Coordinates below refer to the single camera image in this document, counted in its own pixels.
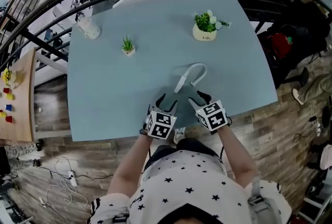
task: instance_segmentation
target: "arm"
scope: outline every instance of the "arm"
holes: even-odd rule
[[[245,188],[259,173],[256,162],[227,125],[217,130],[236,182]]]
[[[153,138],[147,135],[138,137],[116,169],[107,193],[123,193],[128,197],[134,195],[152,140]]]

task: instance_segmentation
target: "yellow block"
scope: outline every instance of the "yellow block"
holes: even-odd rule
[[[6,98],[12,101],[14,99],[14,95],[12,93],[8,93]]]

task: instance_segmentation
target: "light blue table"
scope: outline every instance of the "light blue table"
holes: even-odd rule
[[[191,15],[208,9],[232,26],[219,31],[214,41],[197,41]],[[172,93],[192,63],[208,66],[197,89],[220,98],[229,116],[277,100],[265,55],[237,0],[150,0],[93,19],[100,37],[87,39],[74,26],[70,44],[68,106],[75,141],[137,135],[149,103],[163,92],[163,106],[179,100],[176,126],[195,123],[187,102],[195,91],[185,86]],[[121,50],[127,34],[136,48],[132,57]]]

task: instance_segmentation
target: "red block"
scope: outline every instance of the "red block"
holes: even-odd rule
[[[12,116],[7,116],[6,117],[6,122],[12,122]]]

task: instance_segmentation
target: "potted plant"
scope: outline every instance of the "potted plant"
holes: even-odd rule
[[[199,15],[194,13],[195,24],[192,28],[192,34],[196,40],[209,41],[214,40],[217,31],[223,27],[230,27],[231,23],[217,20],[211,10]]]
[[[2,79],[5,82],[6,86],[10,87],[10,84],[13,84],[16,81],[16,77],[17,77],[17,72],[11,71],[8,68],[6,68],[2,72]]]
[[[126,54],[126,56],[132,56],[134,53],[136,53],[131,38],[128,38],[128,36],[126,36],[126,38],[122,39],[123,39],[122,51]]]

